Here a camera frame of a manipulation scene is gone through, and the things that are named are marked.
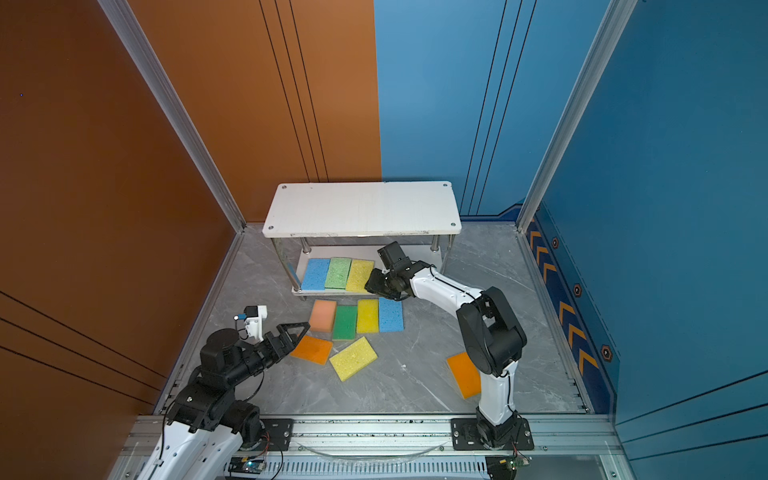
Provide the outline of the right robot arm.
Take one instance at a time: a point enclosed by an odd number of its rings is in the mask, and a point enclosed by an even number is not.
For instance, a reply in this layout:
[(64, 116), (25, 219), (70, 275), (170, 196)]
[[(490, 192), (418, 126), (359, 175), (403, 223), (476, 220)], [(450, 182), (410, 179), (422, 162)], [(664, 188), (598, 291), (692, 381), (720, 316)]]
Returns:
[(410, 259), (399, 243), (378, 249), (383, 262), (365, 284), (367, 292), (392, 301), (417, 298), (441, 308), (458, 322), (465, 352), (479, 371), (480, 400), (475, 429), (490, 450), (534, 449), (528, 421), (514, 404), (514, 378), (528, 339), (505, 294), (480, 290), (441, 274), (425, 261)]

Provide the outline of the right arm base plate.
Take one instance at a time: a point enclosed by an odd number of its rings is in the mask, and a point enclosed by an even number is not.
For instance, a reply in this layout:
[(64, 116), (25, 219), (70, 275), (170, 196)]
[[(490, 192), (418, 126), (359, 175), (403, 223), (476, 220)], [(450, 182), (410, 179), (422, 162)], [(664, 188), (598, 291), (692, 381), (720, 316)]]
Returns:
[(533, 451), (533, 434), (527, 419), (513, 415), (502, 425), (481, 418), (453, 418), (450, 421), (456, 451)]

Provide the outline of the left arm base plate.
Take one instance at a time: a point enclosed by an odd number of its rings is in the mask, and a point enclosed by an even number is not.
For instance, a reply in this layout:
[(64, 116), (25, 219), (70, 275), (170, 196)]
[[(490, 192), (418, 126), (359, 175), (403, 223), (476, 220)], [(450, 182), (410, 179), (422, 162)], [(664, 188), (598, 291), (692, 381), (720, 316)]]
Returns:
[(260, 418), (249, 420), (241, 431), (243, 444), (240, 451), (286, 452), (294, 428), (292, 418)]

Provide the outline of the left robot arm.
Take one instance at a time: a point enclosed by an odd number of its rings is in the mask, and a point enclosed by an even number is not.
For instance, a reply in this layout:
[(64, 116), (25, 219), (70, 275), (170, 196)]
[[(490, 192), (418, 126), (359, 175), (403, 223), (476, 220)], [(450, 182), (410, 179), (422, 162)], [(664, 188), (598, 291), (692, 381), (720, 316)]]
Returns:
[(282, 323), (251, 343), (233, 328), (212, 333), (201, 364), (163, 415), (163, 427), (140, 479), (223, 479), (266, 469), (267, 454), (284, 454), (293, 421), (264, 420), (236, 388), (288, 357), (310, 330), (307, 322)]

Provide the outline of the light green sponge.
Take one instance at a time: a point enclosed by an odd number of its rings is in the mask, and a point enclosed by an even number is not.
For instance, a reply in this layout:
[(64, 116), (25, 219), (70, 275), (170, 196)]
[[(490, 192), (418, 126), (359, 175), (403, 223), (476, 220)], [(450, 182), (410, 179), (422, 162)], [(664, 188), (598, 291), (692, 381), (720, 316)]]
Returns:
[(326, 290), (346, 289), (352, 260), (344, 257), (333, 257), (329, 260), (324, 287)]

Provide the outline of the pale yellow sponge row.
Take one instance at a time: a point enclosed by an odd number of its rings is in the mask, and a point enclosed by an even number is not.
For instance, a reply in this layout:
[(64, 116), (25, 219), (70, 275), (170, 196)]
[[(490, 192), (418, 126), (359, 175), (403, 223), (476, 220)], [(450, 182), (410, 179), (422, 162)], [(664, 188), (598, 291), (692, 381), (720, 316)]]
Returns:
[(345, 290), (353, 293), (367, 292), (365, 285), (374, 269), (375, 262), (370, 260), (353, 259), (347, 278)]

